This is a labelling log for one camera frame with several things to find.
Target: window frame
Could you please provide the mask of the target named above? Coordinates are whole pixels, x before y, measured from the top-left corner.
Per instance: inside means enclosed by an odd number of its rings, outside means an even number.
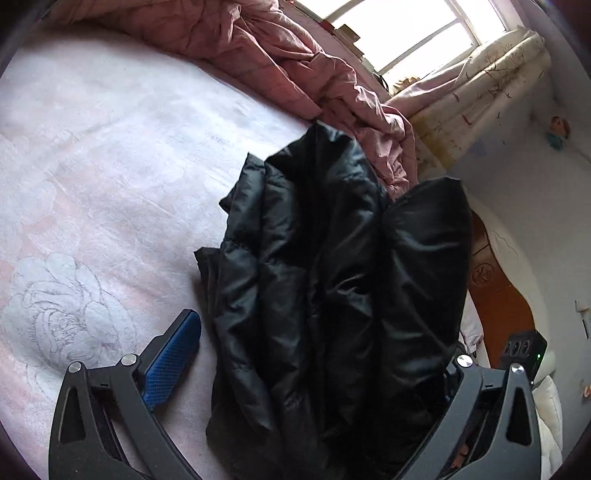
[[[309,8],[307,8],[304,5],[302,5],[301,3],[299,3],[298,0],[294,0],[293,3],[299,10],[303,11],[306,15],[308,15],[309,17],[312,17],[312,19],[316,20],[317,22],[327,21],[332,24],[336,20],[338,20],[340,17],[345,15],[345,13],[354,9],[354,7],[360,5],[364,1],[365,0],[348,0],[341,7],[338,7],[335,11],[333,11],[332,13],[327,15],[325,18],[320,18],[318,15],[316,15],[314,12],[312,12]],[[456,18],[453,21],[449,22],[447,25],[444,25],[443,27],[439,28],[437,31],[427,35],[425,38],[420,40],[418,43],[416,43],[412,47],[410,47],[407,51],[403,52],[398,57],[396,57],[391,62],[389,62],[384,68],[377,70],[375,73],[377,73],[379,75],[384,75],[384,74],[388,73],[399,62],[403,61],[409,55],[413,54],[419,48],[421,48],[425,44],[427,44],[430,40],[434,39],[439,34],[445,32],[447,29],[449,29],[450,27],[452,27],[456,24],[462,25],[462,27],[464,28],[464,30],[466,31],[466,33],[470,37],[472,45],[464,53],[462,53],[460,56],[456,57],[453,60],[452,64],[455,64],[459,61],[462,61],[463,59],[468,58],[470,56],[470,54],[476,48],[478,48],[480,45],[483,44],[483,42],[481,41],[481,39],[478,36],[478,33],[474,29],[474,26],[470,22],[470,18],[466,15],[466,13],[464,12],[464,9],[460,6],[460,4],[457,2],[457,0],[442,0],[442,1],[446,3],[446,5],[450,8],[450,10],[452,11],[452,13],[455,15]],[[489,0],[489,2],[491,3],[492,7],[495,9],[495,12],[496,12],[497,16],[499,17],[499,19],[501,20],[501,23],[505,27],[505,30],[506,31],[510,30],[511,25],[509,25],[508,22],[506,21],[505,16],[499,10],[496,2],[493,0]],[[445,66],[443,66],[443,68],[446,68],[448,66],[450,66],[449,63],[446,64]]]

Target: pink bedsheet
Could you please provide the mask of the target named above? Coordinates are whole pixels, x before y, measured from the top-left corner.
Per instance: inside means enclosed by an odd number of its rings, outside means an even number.
[[[63,0],[51,17],[98,20],[166,51],[206,59],[285,110],[353,135],[392,197],[417,183],[410,123],[359,86],[355,71],[327,55],[277,0]]]

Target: white curtain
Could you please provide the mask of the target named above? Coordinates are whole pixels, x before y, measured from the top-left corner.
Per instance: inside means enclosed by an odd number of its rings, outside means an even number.
[[[419,177],[450,168],[550,66],[544,39],[519,28],[394,96],[414,128]]]

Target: bed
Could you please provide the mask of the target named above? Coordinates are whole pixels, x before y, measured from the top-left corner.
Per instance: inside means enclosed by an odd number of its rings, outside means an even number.
[[[248,152],[307,127],[207,63],[113,31],[27,38],[0,79],[0,421],[41,478],[67,366],[112,365],[199,311],[193,250],[219,245],[218,200]],[[471,302],[465,320],[480,322]],[[205,440],[215,363],[204,332],[158,412],[208,480],[228,478]]]

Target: pillow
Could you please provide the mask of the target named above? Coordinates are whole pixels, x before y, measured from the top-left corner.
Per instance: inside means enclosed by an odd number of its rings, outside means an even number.
[[[538,427],[540,428],[542,465],[544,465],[543,459],[547,458],[550,463],[550,474],[553,475],[560,465],[562,465],[562,453],[560,452],[558,445],[556,445],[552,432],[539,416]]]
[[[540,418],[548,426],[558,448],[562,452],[562,405],[558,389],[552,377],[546,377],[540,386],[533,391],[536,410]]]

